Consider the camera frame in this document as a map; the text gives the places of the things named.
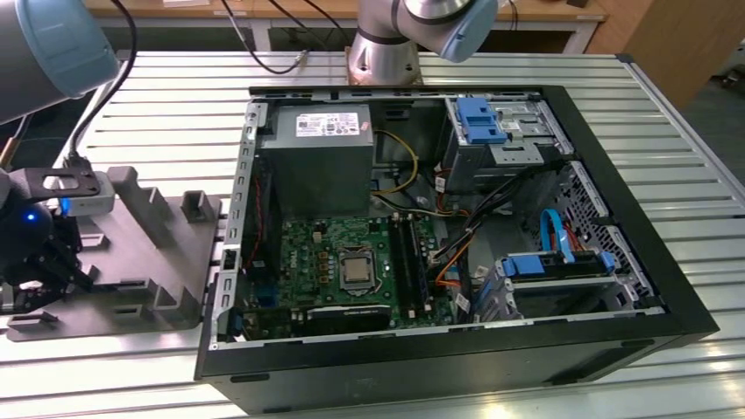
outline ram slot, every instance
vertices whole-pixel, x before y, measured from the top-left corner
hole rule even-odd
[[[424,259],[411,219],[392,219],[390,225],[391,261],[396,274],[400,312],[412,318],[431,310]]]

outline aluminum table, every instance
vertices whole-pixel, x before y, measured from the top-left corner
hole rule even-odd
[[[263,56],[278,67],[295,59],[292,52]],[[639,67],[614,56],[531,54],[478,55],[462,65],[423,54],[422,67],[430,84],[567,87],[723,330],[591,384],[302,415],[745,416],[745,189]],[[248,87],[344,83],[342,53],[314,54],[276,77],[243,52],[142,52],[83,154],[97,169],[135,166],[143,186],[166,196],[187,189],[222,195],[226,212]],[[0,319],[0,418],[243,415],[192,381],[198,329],[19,344],[3,329]]]

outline motherboard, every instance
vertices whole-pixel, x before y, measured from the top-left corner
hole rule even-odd
[[[262,308],[246,313],[244,334],[282,339],[454,324],[450,297],[428,291],[424,256],[436,247],[427,216],[286,222],[280,278],[254,291]]]

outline wooden desk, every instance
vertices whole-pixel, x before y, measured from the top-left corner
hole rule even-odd
[[[246,26],[251,25],[254,41],[259,51],[271,51],[271,28],[292,28],[298,25],[286,18],[282,12],[267,0],[228,0],[239,20]],[[286,9],[303,19],[310,28],[334,27],[331,22],[303,0],[279,0]],[[346,28],[356,28],[358,0],[316,0],[316,4],[338,19]],[[598,24],[603,22],[608,13],[602,5],[592,0],[584,9],[570,6],[566,1],[516,0],[520,13],[522,31],[566,31],[571,37],[564,53],[584,52],[595,34]],[[106,27],[125,26],[119,11],[110,0],[86,0],[86,5],[102,25]],[[162,0],[125,0],[125,5],[138,19],[141,26],[151,27],[215,27],[228,26],[226,10],[219,0],[212,0],[210,6],[163,7]],[[495,19],[494,29],[507,31],[511,28],[511,7],[502,8]]]

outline cpu socket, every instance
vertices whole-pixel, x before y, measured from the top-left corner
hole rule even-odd
[[[339,253],[339,287],[356,297],[375,288],[375,255],[372,251]]]

